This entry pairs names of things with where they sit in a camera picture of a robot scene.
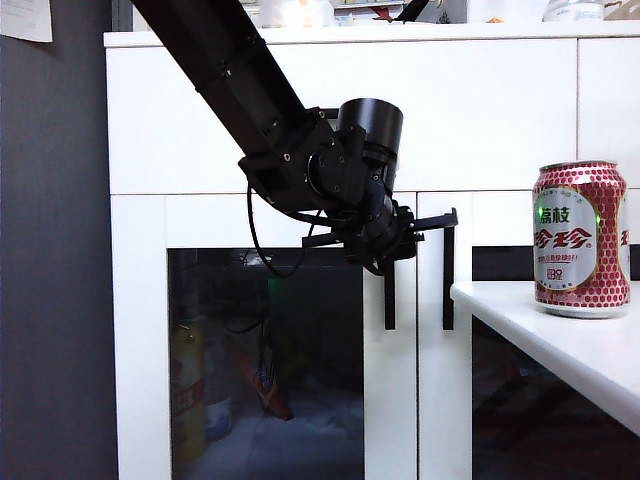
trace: paper on wall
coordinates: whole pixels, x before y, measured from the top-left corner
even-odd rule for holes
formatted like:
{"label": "paper on wall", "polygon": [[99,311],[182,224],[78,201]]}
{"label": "paper on wall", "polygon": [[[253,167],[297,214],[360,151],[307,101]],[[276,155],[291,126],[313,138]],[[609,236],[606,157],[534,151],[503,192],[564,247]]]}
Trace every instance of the paper on wall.
{"label": "paper on wall", "polygon": [[51,42],[49,0],[0,0],[0,34],[33,42]]}

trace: object on cabinet top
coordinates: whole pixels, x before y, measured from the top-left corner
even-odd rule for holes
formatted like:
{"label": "object on cabinet top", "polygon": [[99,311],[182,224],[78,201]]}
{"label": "object on cabinet top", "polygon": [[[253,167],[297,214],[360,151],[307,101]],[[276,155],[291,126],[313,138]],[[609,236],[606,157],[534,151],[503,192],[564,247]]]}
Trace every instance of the object on cabinet top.
{"label": "object on cabinet top", "polygon": [[505,23],[539,23],[547,3],[548,0],[468,0],[467,22],[488,23],[499,18]]}
{"label": "object on cabinet top", "polygon": [[327,27],[336,25],[329,0],[270,0],[260,5],[263,27]]}
{"label": "object on cabinet top", "polygon": [[544,22],[599,21],[604,18],[603,0],[551,0],[544,11]]}
{"label": "object on cabinet top", "polygon": [[[606,15],[607,7],[618,5],[618,8]],[[605,3],[605,20],[640,20],[640,0],[617,1]]]}
{"label": "object on cabinet top", "polygon": [[389,1],[379,1],[379,2],[332,2],[333,8],[336,10],[344,10],[347,8],[370,8],[370,7],[393,7],[396,5],[404,5],[404,0],[389,0]]}

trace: cable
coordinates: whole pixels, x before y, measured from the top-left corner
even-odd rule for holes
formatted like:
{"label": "cable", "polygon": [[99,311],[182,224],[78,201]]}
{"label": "cable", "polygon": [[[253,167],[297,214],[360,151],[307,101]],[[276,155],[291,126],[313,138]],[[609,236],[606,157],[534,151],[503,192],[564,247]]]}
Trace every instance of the cable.
{"label": "cable", "polygon": [[[253,238],[253,245],[256,248],[256,252],[258,252],[258,256],[260,257],[260,260],[262,260],[262,263],[264,263],[264,266],[267,267],[271,271],[271,273],[273,273],[276,277],[289,278],[291,275],[293,275],[298,271],[298,268],[300,267],[300,265],[302,264],[302,261],[304,260],[304,256],[307,252],[307,249],[304,247],[302,248],[302,252],[300,253],[300,257],[298,258],[298,261],[293,266],[293,268],[288,272],[281,272],[271,264],[269,259],[265,256],[264,252],[262,251],[260,244],[258,243],[256,226],[253,222],[253,201],[251,199],[251,190],[252,190],[251,185],[247,184],[247,215],[249,217],[249,228],[251,229],[251,238]],[[322,210],[318,210],[318,213],[316,213],[316,218],[320,216],[321,212]],[[311,227],[309,228],[309,233],[307,234],[308,237],[310,237],[311,234],[313,233],[313,227],[315,227],[315,223],[311,224]]]}

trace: yellow bottle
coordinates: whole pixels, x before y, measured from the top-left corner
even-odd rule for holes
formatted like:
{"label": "yellow bottle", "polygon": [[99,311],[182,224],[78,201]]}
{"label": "yellow bottle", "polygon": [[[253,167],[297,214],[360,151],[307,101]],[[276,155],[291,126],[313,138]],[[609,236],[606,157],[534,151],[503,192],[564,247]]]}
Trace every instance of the yellow bottle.
{"label": "yellow bottle", "polygon": [[173,460],[196,460],[205,446],[204,338],[196,323],[171,331],[171,437]]}

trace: glass panel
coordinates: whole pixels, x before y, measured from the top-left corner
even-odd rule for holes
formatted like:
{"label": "glass panel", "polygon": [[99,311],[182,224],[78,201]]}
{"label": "glass panel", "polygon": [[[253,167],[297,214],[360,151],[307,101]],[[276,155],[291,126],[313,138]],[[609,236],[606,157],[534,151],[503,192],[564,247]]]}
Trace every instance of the glass panel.
{"label": "glass panel", "polygon": [[639,475],[640,438],[474,319],[474,479]]}
{"label": "glass panel", "polygon": [[[364,478],[362,268],[169,250],[175,480]],[[267,255],[281,270],[299,250]]]}

